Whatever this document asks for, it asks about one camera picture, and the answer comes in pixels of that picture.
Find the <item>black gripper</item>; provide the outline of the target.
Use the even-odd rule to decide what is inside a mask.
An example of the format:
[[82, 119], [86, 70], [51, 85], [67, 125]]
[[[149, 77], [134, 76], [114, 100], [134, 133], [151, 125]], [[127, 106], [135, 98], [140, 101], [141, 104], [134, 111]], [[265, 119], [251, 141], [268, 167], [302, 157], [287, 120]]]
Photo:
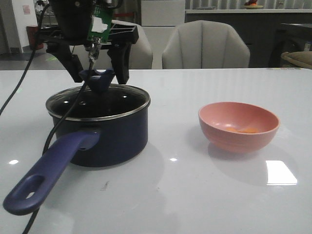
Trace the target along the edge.
[[[57, 26], [40, 29], [38, 32], [39, 39], [47, 42], [46, 52], [58, 59], [74, 82], [82, 82], [79, 72], [83, 70], [83, 67], [78, 56], [72, 54], [69, 45], [91, 43], [91, 41], [87, 40], [87, 35], [91, 23], [91, 14], [95, 5], [104, 5], [112, 9], [114, 13], [114, 10], [122, 6], [123, 1], [51, 0], [49, 4], [56, 17]], [[108, 49], [107, 54], [111, 59], [111, 64], [119, 84], [126, 84], [129, 80], [131, 44], [135, 44], [138, 37], [138, 29], [135, 25], [111, 24], [110, 34], [106, 43], [121, 42], [121, 44], [113, 44]]]

